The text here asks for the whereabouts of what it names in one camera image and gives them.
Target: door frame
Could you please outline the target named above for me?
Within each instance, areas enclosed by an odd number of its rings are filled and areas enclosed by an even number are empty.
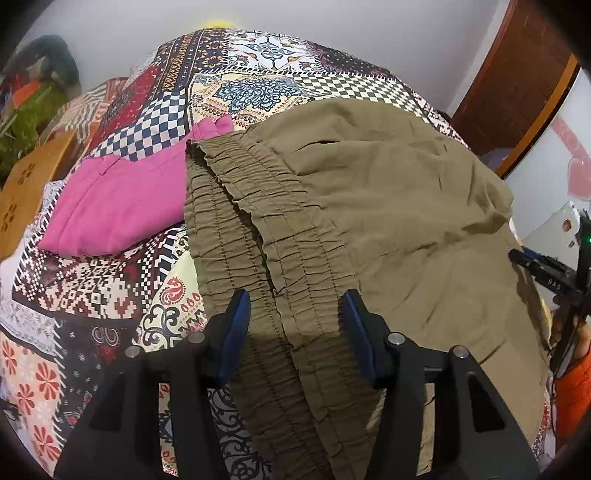
[[[460,106],[453,114],[451,121],[451,125],[453,127],[462,120],[464,112],[466,111],[466,107],[468,106],[469,102],[472,100],[472,97],[478,91],[478,87],[486,77],[488,69],[492,64],[492,60],[495,58],[496,52],[499,50],[503,38],[505,38],[505,34],[507,33],[507,29],[509,28],[509,23],[511,22],[511,19],[513,18],[513,13],[515,12],[515,7],[517,6],[518,1],[519,0],[511,0],[509,2],[507,10],[505,11],[505,16],[503,17],[503,21],[501,22],[501,26],[499,27],[499,31],[496,33],[495,40],[491,45],[491,49],[488,51],[488,54],[486,54],[486,58],[482,62],[480,70],[478,70],[478,73],[474,77],[474,80],[472,81],[470,88],[464,95],[464,98],[462,99]]]
[[[509,173],[517,166],[517,164],[525,157],[530,148],[534,146],[539,137],[544,133],[546,128],[550,125],[558,110],[562,106],[565,98],[570,92],[574,81],[579,74],[580,66],[577,58],[571,54],[569,61],[560,76],[560,80],[556,84],[556,88],[550,95],[550,98],[542,108],[540,114],[521,137],[519,143],[511,150],[509,155],[505,157],[501,165],[495,170],[496,174],[502,179],[506,178]]]

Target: metal screw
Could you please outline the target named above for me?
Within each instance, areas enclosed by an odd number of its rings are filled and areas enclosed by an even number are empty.
[[[202,332],[195,332],[189,336],[190,343],[197,344],[197,343],[203,342],[204,340],[205,340],[205,335],[202,334]]]
[[[138,345],[132,345],[125,349],[125,356],[128,358],[135,358],[142,352],[142,348]]]
[[[388,342],[390,342],[392,345],[402,345],[405,340],[406,337],[399,332],[392,332],[388,335]]]
[[[468,351],[468,349],[462,345],[456,345],[452,351],[453,351],[453,354],[459,358],[467,358],[468,355],[470,355],[470,352]]]

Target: wooden board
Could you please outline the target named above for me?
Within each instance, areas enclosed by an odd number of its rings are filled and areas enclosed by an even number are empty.
[[[560,109],[562,102],[566,98],[570,87],[572,86],[577,74],[579,72],[579,64],[574,55],[570,56],[569,62],[562,74],[562,77],[558,81],[556,88],[550,98],[542,108],[542,111],[535,119],[534,123],[531,124],[529,130],[521,138],[519,143],[511,150],[511,153],[503,160],[501,165],[496,169],[496,174],[505,178],[513,168],[521,161],[525,154],[529,151],[531,146],[536,142],[540,135],[544,132],[545,128],[554,118],[554,115]]]
[[[12,168],[0,193],[0,260],[15,251],[25,228],[41,207],[48,181],[63,179],[74,163],[76,131],[37,147]]]
[[[477,155],[513,148],[556,88],[571,52],[531,0],[511,0],[480,71],[452,118]]]

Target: pink cloth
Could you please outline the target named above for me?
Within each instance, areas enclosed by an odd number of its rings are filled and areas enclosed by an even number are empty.
[[[118,254],[183,220],[187,140],[231,132],[232,118],[196,124],[177,144],[136,162],[87,158],[64,187],[38,247],[62,256]]]

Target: patchwork quilt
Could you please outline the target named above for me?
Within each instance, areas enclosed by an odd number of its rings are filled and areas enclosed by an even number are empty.
[[[229,113],[235,128],[246,128],[293,106],[341,97],[412,112],[463,143],[387,69],[289,35],[198,30],[161,45],[139,65],[129,80],[109,80],[66,105],[41,141],[75,128],[83,145],[76,166],[111,153],[141,161],[205,117]],[[184,224],[116,256],[63,258],[39,250],[62,188],[63,182],[48,184],[40,214],[0,264],[0,395],[16,406],[13,424],[50,475],[121,349],[169,348],[207,322]],[[176,475],[169,399],[162,384],[162,465]],[[209,400],[230,476],[270,479],[229,389],[211,391]]]

